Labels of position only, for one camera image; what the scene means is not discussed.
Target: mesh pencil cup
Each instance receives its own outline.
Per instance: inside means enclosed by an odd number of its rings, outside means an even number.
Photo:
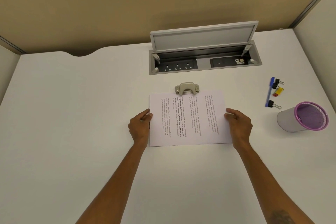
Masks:
[[[325,110],[313,102],[301,102],[296,107],[281,111],[276,120],[283,130],[292,133],[307,129],[319,131],[329,122]]]

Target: forearm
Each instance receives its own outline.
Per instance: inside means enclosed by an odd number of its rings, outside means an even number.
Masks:
[[[134,144],[103,189],[91,202],[77,224],[121,222],[145,145]]]
[[[283,191],[249,144],[241,147],[238,153],[246,167],[267,223],[313,224],[312,220]]]

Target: black binder clip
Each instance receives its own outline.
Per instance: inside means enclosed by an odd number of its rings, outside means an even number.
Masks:
[[[274,101],[272,101],[272,100],[269,100],[268,101],[268,106],[267,107],[276,107],[276,108],[278,108],[279,110],[281,110],[281,106],[280,105],[276,105],[275,103],[274,103]]]
[[[277,89],[279,86],[278,84],[285,84],[284,82],[280,81],[279,79],[275,79],[273,85],[272,85],[272,89]]]

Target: blue pen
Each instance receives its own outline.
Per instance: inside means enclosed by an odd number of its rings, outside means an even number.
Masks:
[[[268,102],[269,102],[270,97],[271,97],[271,91],[272,91],[272,86],[273,86],[273,83],[274,83],[274,79],[275,79],[275,77],[272,77],[271,82],[269,83],[269,90],[268,90],[268,94],[267,94],[265,107],[268,107]]]

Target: power outlet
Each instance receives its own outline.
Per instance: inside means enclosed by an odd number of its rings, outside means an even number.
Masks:
[[[160,64],[157,67],[159,69],[159,73],[191,70],[191,69],[197,69],[197,61],[196,59],[168,61],[168,62],[160,60]]]

